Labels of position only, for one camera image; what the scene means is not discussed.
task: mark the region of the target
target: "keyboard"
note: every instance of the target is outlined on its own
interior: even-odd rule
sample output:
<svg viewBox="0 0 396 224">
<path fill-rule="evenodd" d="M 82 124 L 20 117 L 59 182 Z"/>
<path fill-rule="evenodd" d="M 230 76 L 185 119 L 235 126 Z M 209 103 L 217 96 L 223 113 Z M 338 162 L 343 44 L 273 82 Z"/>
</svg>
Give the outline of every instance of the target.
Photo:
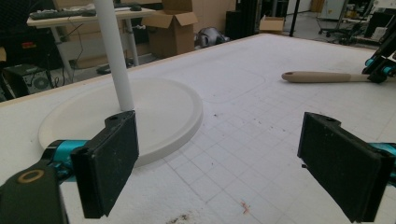
<svg viewBox="0 0 396 224">
<path fill-rule="evenodd" d="M 114 8 L 139 8 L 140 4 L 138 3 L 115 3 Z M 65 17 L 75 17 L 81 16 L 83 14 L 95 14 L 95 9 L 90 10 L 78 10 L 78 11 L 45 11 L 45 12 L 33 12 L 30 14 L 30 18 L 34 21 L 40 20 L 48 20 L 48 19 L 56 19 L 56 18 L 65 18 Z"/>
</svg>

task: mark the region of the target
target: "white desk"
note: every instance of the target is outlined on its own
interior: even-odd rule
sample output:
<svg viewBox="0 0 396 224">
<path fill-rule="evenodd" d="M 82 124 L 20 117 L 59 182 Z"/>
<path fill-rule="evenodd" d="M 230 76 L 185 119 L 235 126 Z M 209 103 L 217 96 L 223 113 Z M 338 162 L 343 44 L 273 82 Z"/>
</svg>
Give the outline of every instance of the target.
<svg viewBox="0 0 396 224">
<path fill-rule="evenodd" d="M 293 84 L 280 76 L 360 73 L 372 54 L 258 35 L 131 69 L 130 78 L 163 77 L 195 89 L 204 102 L 202 127 L 180 150 L 134 169 L 109 217 L 84 219 L 76 184 L 63 183 L 71 223 L 163 224 L 182 215 L 185 223 L 350 223 L 301 168 L 303 115 L 339 119 L 367 142 L 395 142 L 396 83 Z M 39 160 L 37 131 L 53 108 L 111 82 L 103 76 L 0 104 L 1 182 Z M 376 223 L 394 224 L 395 208 L 396 188 L 388 187 Z"/>
<path fill-rule="evenodd" d="M 139 61 L 137 57 L 136 45 L 134 42 L 134 29 L 131 24 L 131 19 L 134 18 L 142 18 L 149 16 L 154 10 L 142 8 L 141 11 L 118 11 L 116 12 L 117 20 L 126 22 L 126 33 L 121 35 L 121 43 L 124 49 L 130 49 L 132 54 L 134 55 L 134 65 L 138 66 Z M 70 67 L 69 60 L 76 59 L 77 56 L 81 52 L 81 46 L 83 47 L 83 51 L 79 57 L 90 57 L 94 55 L 104 54 L 105 46 L 103 45 L 102 39 L 89 39 L 79 41 L 70 41 L 70 42 L 62 42 L 60 38 L 60 34 L 56 27 L 66 26 L 71 24 L 85 24 L 97 22 L 97 17 L 69 17 L 69 18 L 58 18 L 58 19 L 49 19 L 49 20 L 40 20 L 34 21 L 29 18 L 27 21 L 27 25 L 35 26 L 36 28 L 50 28 L 55 39 L 55 44 L 59 50 L 59 54 L 61 55 L 62 62 L 64 63 L 64 68 L 69 77 L 69 81 L 72 80 L 73 70 Z"/>
</svg>

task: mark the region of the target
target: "black pole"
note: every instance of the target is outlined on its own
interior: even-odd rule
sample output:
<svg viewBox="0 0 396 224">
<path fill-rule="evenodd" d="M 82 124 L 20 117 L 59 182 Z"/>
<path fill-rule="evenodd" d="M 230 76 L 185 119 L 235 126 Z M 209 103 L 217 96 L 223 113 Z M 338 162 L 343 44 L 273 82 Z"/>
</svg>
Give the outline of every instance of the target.
<svg viewBox="0 0 396 224">
<path fill-rule="evenodd" d="M 294 14 L 293 14 L 293 21 L 291 22 L 290 34 L 289 34 L 289 36 L 291 36 L 291 37 L 293 37 L 294 26 L 296 24 L 296 19 L 297 19 L 297 13 L 298 13 L 299 6 L 300 6 L 300 0 L 297 0 L 296 7 L 294 9 Z"/>
</svg>

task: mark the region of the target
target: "desk leg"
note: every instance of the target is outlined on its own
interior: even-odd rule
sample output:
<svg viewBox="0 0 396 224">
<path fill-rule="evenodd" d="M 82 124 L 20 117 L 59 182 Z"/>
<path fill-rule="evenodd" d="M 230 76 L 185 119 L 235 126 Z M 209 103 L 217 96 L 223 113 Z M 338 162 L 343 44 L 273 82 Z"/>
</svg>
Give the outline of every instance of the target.
<svg viewBox="0 0 396 224">
<path fill-rule="evenodd" d="M 136 42 L 134 42 L 134 29 L 132 28 L 131 19 L 126 21 L 126 32 L 128 33 L 129 48 L 134 55 L 134 66 L 139 65 L 139 59 L 137 58 Z"/>
<path fill-rule="evenodd" d="M 56 30 L 56 27 L 51 27 L 50 29 L 51 29 L 52 35 L 53 35 L 53 37 L 55 39 L 56 47 L 58 48 L 59 54 L 60 54 L 60 56 L 62 58 L 62 62 L 64 63 L 64 69 L 66 70 L 66 73 L 67 73 L 67 79 L 69 80 L 70 83 L 73 83 L 73 80 L 71 78 L 71 76 L 73 74 L 73 70 L 70 67 L 69 61 L 64 56 L 64 52 L 62 51 L 62 48 L 60 46 L 62 44 L 61 38 L 58 35 L 58 31 Z"/>
</svg>

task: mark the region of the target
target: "floor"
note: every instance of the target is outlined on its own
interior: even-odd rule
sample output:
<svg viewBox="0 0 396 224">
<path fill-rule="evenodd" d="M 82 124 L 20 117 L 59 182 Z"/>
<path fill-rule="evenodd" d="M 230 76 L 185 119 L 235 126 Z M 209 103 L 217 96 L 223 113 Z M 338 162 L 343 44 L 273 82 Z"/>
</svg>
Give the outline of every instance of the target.
<svg viewBox="0 0 396 224">
<path fill-rule="evenodd" d="M 337 24 L 337 21 L 324 21 L 324 20 L 318 20 L 317 17 L 319 16 L 318 13 L 316 12 L 302 12 L 299 13 L 296 19 L 295 23 L 295 28 L 294 28 L 294 33 L 293 36 L 296 38 L 302 38 L 302 39 L 309 39 L 309 40 L 315 40 L 315 41 L 321 41 L 321 42 L 329 42 L 329 43 L 334 43 L 334 44 L 339 44 L 340 40 L 340 35 L 339 34 L 332 34 L 330 37 L 327 37 L 325 33 L 319 34 L 320 28 L 323 29 L 329 29 L 329 28 L 334 28 Z M 290 34 L 290 27 L 291 27 L 291 22 L 292 22 L 292 15 L 288 15 L 285 21 L 285 29 L 284 29 L 284 35 L 289 35 Z M 342 23 L 341 28 L 350 28 L 354 25 L 354 23 Z M 370 44 L 365 44 L 362 42 L 355 43 L 353 42 L 350 44 L 352 47 L 356 48 L 367 48 L 367 49 L 376 49 L 376 45 L 370 45 Z M 140 64 L 145 64 L 145 63 L 150 63 L 153 61 L 156 61 L 155 57 L 152 55 L 144 55 L 144 56 L 139 56 L 139 62 Z M 73 74 L 73 82 L 79 82 L 82 80 L 86 80 L 92 77 L 98 77 L 101 76 L 96 73 L 96 69 L 99 68 L 101 65 L 88 68 L 88 69 L 76 69 L 75 73 Z M 63 70 L 62 69 L 57 69 L 54 71 L 51 71 L 52 78 L 54 80 L 58 80 L 57 85 L 62 86 L 63 85 Z"/>
</svg>

